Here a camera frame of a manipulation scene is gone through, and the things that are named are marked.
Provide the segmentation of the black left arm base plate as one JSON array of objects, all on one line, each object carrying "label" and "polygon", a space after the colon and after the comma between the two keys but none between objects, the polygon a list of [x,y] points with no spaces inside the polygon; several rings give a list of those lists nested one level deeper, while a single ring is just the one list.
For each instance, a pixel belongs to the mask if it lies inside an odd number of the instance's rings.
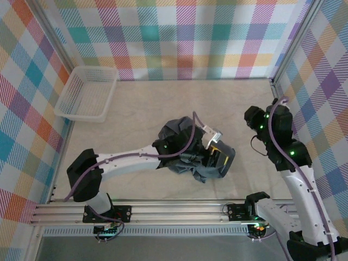
[{"label": "black left arm base plate", "polygon": [[96,215],[89,206],[84,207],[83,223],[107,223],[113,220],[121,220],[124,223],[129,223],[132,216],[132,206],[129,205],[113,205],[111,210]]}]

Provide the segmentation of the aluminium corner post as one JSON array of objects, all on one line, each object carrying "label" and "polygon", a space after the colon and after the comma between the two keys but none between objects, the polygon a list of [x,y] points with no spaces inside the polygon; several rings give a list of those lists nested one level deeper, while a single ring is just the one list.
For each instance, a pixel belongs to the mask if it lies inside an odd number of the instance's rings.
[{"label": "aluminium corner post", "polygon": [[73,62],[71,61],[70,57],[68,56],[68,53],[63,47],[63,44],[60,41],[57,35],[57,32],[55,31],[54,27],[51,25],[49,19],[47,18],[43,7],[40,5],[38,0],[25,0],[25,1],[30,7],[36,19],[38,20],[38,23],[42,27],[46,37],[48,38],[52,47],[54,48],[60,60],[64,64],[67,72],[71,73],[72,70],[74,69]]},{"label": "aluminium corner post", "polygon": [[286,26],[285,41],[281,43],[282,50],[279,53],[275,66],[270,73],[270,82],[277,86],[279,80],[285,73],[298,45],[302,42],[316,14],[325,0],[299,0],[290,15]]}]

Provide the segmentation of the aluminium table side rail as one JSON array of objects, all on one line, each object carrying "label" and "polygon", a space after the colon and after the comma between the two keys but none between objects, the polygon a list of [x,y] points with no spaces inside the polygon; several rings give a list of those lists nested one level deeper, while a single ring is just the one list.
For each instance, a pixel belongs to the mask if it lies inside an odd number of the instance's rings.
[{"label": "aluminium table side rail", "polygon": [[[280,88],[280,85],[272,85],[272,93],[274,95],[274,98],[281,98],[283,97],[283,94],[281,94],[281,90],[278,89],[278,87]],[[295,127],[292,125],[292,129],[293,131],[293,136],[291,137],[294,141],[298,141],[300,142],[300,140],[298,139],[298,136],[295,135]],[[306,174],[307,172],[309,173],[309,169],[312,168],[312,160],[310,159],[309,154],[308,159],[309,159],[309,165],[305,162],[304,160],[297,160],[295,159],[295,156],[301,154],[302,150],[299,151],[296,150],[294,152],[294,155],[290,155],[289,156],[291,158],[293,158],[293,160],[298,164],[299,168]],[[270,188],[267,189],[268,192],[270,192],[271,197],[277,200],[292,200],[293,195],[291,194],[291,191],[289,190],[286,182],[283,179],[283,175],[282,174],[294,174],[294,172],[287,172],[283,171],[283,172],[277,172],[276,168],[274,167],[274,165],[270,165],[270,167],[268,167],[269,173],[268,173],[268,178],[269,178],[269,186]]]},{"label": "aluminium table side rail", "polygon": [[54,191],[55,191],[55,188],[56,188],[57,178],[59,176],[59,172],[60,172],[61,166],[64,163],[65,154],[66,154],[67,148],[69,146],[69,142],[70,142],[70,138],[71,138],[71,134],[72,134],[73,128],[74,128],[74,121],[70,121],[69,127],[67,129],[67,133],[66,133],[66,138],[65,138],[64,143],[62,145],[62,150],[61,150],[61,152],[59,154],[59,158],[58,158],[59,160],[58,160],[58,163],[57,163],[57,167],[56,167],[54,175],[52,177],[51,185],[49,187],[48,195],[46,197],[46,202],[45,202],[46,204],[49,204],[51,202],[52,197],[54,196]]}]

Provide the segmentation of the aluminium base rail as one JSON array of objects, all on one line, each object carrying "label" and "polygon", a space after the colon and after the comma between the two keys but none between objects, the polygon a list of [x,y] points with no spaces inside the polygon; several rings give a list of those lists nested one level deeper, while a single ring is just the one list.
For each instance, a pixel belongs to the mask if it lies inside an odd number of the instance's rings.
[{"label": "aluminium base rail", "polygon": [[[244,200],[118,200],[118,206],[131,206],[126,225],[226,225],[256,224],[264,221],[255,218],[229,221],[227,204],[243,204]],[[111,223],[84,223],[84,203],[55,201],[36,206],[30,224],[32,226],[103,226]]]}]

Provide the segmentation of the white plastic mesh basket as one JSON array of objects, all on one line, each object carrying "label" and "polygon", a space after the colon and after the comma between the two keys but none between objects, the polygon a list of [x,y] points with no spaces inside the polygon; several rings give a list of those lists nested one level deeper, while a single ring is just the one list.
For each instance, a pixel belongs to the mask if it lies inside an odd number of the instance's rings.
[{"label": "white plastic mesh basket", "polygon": [[104,122],[118,77],[113,67],[75,67],[57,100],[54,114],[71,121]]}]

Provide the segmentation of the grey t-shirt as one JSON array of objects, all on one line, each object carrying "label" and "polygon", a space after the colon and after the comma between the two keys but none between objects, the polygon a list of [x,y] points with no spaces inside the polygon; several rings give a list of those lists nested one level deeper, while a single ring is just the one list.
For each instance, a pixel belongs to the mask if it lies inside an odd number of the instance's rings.
[{"label": "grey t-shirt", "polygon": [[[170,120],[160,130],[158,137],[159,137],[159,139],[164,139],[164,138],[167,138],[169,135],[173,135],[175,133],[179,134],[180,131],[183,131],[184,129],[186,129],[188,127],[192,127],[192,123],[193,123],[193,120],[187,116],[182,117],[180,119]],[[191,137],[190,137],[188,144],[190,144],[192,142],[193,136],[194,136],[194,133],[191,132]],[[211,147],[213,147],[213,146],[214,147],[227,147],[228,145],[226,145],[221,140],[219,140],[217,143],[212,142],[210,147],[207,149],[209,151],[208,161],[204,165],[193,166],[193,165],[188,165],[188,164],[185,164],[185,165],[180,164],[178,166],[171,166],[171,167],[167,167],[167,168],[175,173],[178,173],[178,174],[184,173],[184,172],[191,172],[193,177],[197,181],[202,182],[202,183],[205,183],[207,179],[224,178],[224,176],[227,174],[227,172],[225,174],[219,174],[217,169],[209,167],[209,165],[208,165],[209,159],[212,158],[211,157]],[[228,170],[232,165],[234,157],[235,157],[235,149],[231,148],[230,158],[228,159],[228,163],[227,163]]]}]

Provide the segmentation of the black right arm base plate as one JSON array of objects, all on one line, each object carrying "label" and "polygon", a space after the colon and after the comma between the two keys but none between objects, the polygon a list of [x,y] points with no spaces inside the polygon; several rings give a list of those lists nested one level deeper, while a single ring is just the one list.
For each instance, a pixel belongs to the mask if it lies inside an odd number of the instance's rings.
[{"label": "black right arm base plate", "polygon": [[226,207],[229,221],[251,221],[257,219],[254,208],[249,203],[228,203]]}]

